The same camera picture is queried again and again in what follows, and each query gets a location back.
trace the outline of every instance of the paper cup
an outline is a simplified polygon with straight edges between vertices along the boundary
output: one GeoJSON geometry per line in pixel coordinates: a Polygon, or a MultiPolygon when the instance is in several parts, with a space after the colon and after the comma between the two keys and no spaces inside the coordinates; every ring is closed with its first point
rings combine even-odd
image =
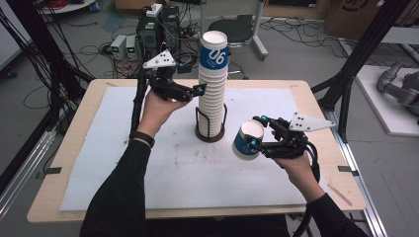
{"type": "Polygon", "coordinates": [[[227,36],[218,31],[204,33],[201,41],[200,72],[207,76],[219,76],[228,68],[227,36]]]}
{"type": "Polygon", "coordinates": [[[248,120],[241,124],[240,129],[232,144],[233,153],[240,159],[250,161],[258,157],[259,151],[250,149],[245,141],[245,134],[262,139],[264,135],[264,127],[256,120],[248,120]]]}

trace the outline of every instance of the power supply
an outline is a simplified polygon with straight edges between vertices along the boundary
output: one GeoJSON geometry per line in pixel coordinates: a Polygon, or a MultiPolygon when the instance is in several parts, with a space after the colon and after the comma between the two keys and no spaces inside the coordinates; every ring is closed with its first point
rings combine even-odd
{"type": "Polygon", "coordinates": [[[138,60],[138,42],[136,41],[136,36],[127,36],[126,37],[126,53],[129,60],[136,61],[138,60]]]}
{"type": "Polygon", "coordinates": [[[124,60],[126,58],[126,36],[117,36],[111,44],[111,50],[115,60],[124,60]]]}

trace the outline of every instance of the cardboard box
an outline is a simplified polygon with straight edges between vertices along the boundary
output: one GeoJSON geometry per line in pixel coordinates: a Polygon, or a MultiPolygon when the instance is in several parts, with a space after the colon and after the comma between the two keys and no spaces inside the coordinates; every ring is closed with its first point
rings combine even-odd
{"type": "Polygon", "coordinates": [[[324,22],[327,35],[359,40],[379,11],[377,0],[332,0],[324,22]]]}

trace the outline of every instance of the printed logo on cup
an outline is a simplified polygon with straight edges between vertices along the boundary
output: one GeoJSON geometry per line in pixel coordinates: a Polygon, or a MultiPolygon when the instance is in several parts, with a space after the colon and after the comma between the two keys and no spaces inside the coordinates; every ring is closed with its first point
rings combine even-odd
{"type": "Polygon", "coordinates": [[[222,49],[201,48],[201,65],[209,70],[219,70],[227,66],[227,47],[222,49]]]}

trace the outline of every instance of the black sleeve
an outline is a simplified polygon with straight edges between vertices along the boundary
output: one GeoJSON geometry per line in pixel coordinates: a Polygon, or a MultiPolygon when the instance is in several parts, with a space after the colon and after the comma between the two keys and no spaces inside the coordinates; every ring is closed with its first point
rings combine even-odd
{"type": "Polygon", "coordinates": [[[90,202],[80,236],[145,236],[144,175],[149,156],[150,148],[143,142],[129,143],[90,202]]]}
{"type": "Polygon", "coordinates": [[[322,237],[368,236],[352,222],[328,194],[307,205],[322,237]]]}

